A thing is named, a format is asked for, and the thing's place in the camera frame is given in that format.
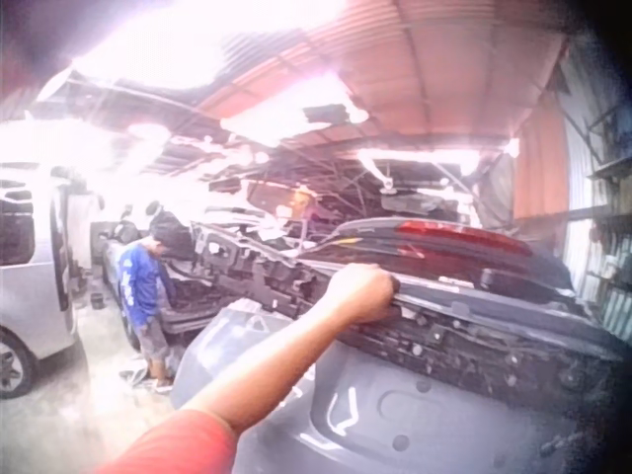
man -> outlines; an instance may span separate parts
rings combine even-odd
[[[287,396],[340,332],[384,317],[394,283],[377,266],[348,265],[298,321],[243,353],[187,405],[101,472],[230,472],[241,433]]]
[[[158,260],[169,239],[167,232],[150,228],[150,235],[128,244],[118,260],[123,306],[157,388],[171,384],[166,364],[169,345],[158,320],[157,287],[160,278],[168,295],[175,290]]]

taillight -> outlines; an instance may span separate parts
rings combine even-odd
[[[531,249],[524,242],[512,239],[503,234],[487,230],[473,229],[448,222],[408,220],[397,227],[398,232],[415,234],[426,237],[440,237],[442,239],[458,240],[468,244],[494,247],[515,254],[532,255]]]

workshop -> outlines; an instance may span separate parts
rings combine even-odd
[[[590,11],[1,3],[1,473],[630,472]]]

red sleeve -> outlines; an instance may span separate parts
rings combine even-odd
[[[235,456],[235,435],[211,415],[181,410],[140,437],[99,474],[224,474]]]

